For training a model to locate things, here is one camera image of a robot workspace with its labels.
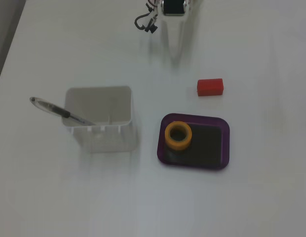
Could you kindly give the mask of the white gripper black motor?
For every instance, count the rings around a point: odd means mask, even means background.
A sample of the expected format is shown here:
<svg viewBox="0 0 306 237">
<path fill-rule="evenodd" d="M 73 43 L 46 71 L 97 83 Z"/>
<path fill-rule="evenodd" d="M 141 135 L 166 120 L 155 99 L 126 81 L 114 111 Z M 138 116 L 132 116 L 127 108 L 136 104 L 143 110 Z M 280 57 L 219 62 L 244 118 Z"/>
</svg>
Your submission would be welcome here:
<svg viewBox="0 0 306 237">
<path fill-rule="evenodd" d="M 186 20 L 192 9 L 192 0 L 158 0 L 157 11 L 161 22 L 161 43 L 163 51 L 163 60 L 173 67 L 179 67 L 185 53 L 186 47 Z M 178 42 L 172 35 L 172 28 L 166 21 L 179 21 Z"/>
</svg>

